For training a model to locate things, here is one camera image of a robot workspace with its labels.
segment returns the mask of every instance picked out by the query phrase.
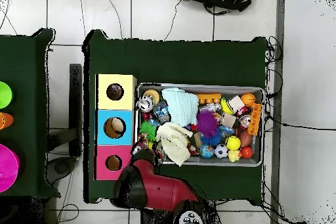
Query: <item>blue box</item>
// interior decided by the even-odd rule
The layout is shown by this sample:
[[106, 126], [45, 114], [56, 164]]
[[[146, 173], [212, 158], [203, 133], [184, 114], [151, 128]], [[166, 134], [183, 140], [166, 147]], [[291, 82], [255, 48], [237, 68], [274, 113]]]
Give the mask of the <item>blue box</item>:
[[[109, 138], [104, 132], [104, 124], [109, 118], [119, 118], [124, 123], [124, 132], [118, 138]], [[134, 111], [132, 110], [98, 110], [98, 145], [132, 145], [134, 134]]]

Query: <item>light blue cloth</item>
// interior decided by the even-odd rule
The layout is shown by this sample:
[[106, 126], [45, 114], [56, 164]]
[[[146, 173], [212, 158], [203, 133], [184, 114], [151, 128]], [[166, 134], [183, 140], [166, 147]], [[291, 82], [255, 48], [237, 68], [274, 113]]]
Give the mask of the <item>light blue cloth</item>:
[[162, 90], [162, 97], [167, 101], [171, 122], [181, 127], [192, 123], [197, 125], [198, 97], [179, 88]]

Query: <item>purple fuzzy ball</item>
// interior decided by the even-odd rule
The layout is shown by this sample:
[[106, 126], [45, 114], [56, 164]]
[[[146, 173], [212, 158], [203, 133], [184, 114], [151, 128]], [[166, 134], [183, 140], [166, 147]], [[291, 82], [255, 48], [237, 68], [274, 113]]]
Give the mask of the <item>purple fuzzy ball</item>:
[[197, 115], [197, 130], [202, 132], [205, 137], [216, 135], [218, 122], [211, 111], [202, 111]]

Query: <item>yellow cloth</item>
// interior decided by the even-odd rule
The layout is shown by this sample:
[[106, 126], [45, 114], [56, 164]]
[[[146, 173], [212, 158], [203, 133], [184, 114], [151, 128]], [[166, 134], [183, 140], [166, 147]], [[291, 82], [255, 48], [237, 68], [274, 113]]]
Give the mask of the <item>yellow cloth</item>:
[[192, 132], [177, 123], [170, 122], [159, 126], [156, 132], [156, 141], [159, 142], [161, 140], [165, 153], [178, 166], [181, 166], [190, 157], [190, 153], [186, 148], [189, 143], [186, 135], [191, 137]]

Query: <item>metal tray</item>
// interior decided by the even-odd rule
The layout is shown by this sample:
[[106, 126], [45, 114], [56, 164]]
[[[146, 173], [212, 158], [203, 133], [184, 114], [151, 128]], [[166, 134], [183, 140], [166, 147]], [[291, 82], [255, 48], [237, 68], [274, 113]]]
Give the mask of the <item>metal tray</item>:
[[[253, 149], [253, 156], [250, 159], [240, 158], [236, 162], [231, 162], [228, 158], [217, 158], [215, 155], [212, 158], [203, 158], [202, 156], [191, 156], [187, 159], [183, 166], [199, 165], [199, 166], [244, 166], [256, 167], [263, 161], [263, 128], [264, 128], [264, 101], [265, 92], [258, 87], [235, 87], [235, 86], [215, 86], [215, 85], [187, 85], [187, 84], [166, 84], [166, 83], [140, 83], [135, 90], [135, 97], [138, 99], [148, 89], [155, 89], [160, 92], [163, 89], [170, 87], [178, 87], [185, 90], [187, 93], [220, 93], [229, 99], [235, 95], [242, 95], [243, 93], [252, 93], [255, 95], [256, 103], [262, 104], [261, 119], [259, 122], [258, 135], [253, 137], [253, 142], [250, 147]], [[141, 122], [143, 117], [136, 107], [135, 120], [135, 137], [139, 134]], [[194, 144], [194, 136], [190, 138], [190, 142]], [[170, 159], [163, 161], [163, 164], [174, 164]]]

